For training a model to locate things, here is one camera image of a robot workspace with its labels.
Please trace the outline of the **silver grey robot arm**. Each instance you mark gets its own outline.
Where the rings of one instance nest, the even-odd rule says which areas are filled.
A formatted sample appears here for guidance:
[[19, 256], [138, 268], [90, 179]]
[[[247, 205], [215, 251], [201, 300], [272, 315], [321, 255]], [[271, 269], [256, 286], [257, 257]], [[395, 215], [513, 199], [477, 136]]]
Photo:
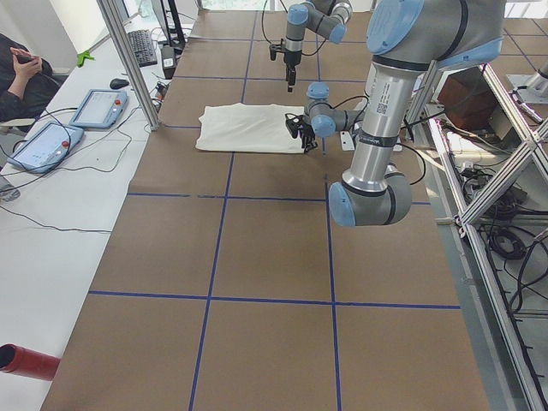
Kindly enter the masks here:
[[305, 1], [289, 7], [285, 37], [278, 44], [269, 45], [272, 61], [278, 54], [283, 55], [288, 92], [292, 92], [295, 86], [296, 68], [301, 63], [306, 30], [331, 43], [340, 44], [352, 14], [350, 1]]
[[383, 1], [366, 33], [374, 73], [366, 106], [337, 110], [328, 102], [326, 84], [308, 87], [303, 115], [286, 118], [304, 148], [317, 137], [360, 125], [352, 164], [329, 190], [337, 224], [388, 225], [407, 215], [410, 184], [390, 157], [416, 79], [431, 62], [440, 69], [466, 69], [494, 60], [502, 48], [504, 10], [503, 1]]

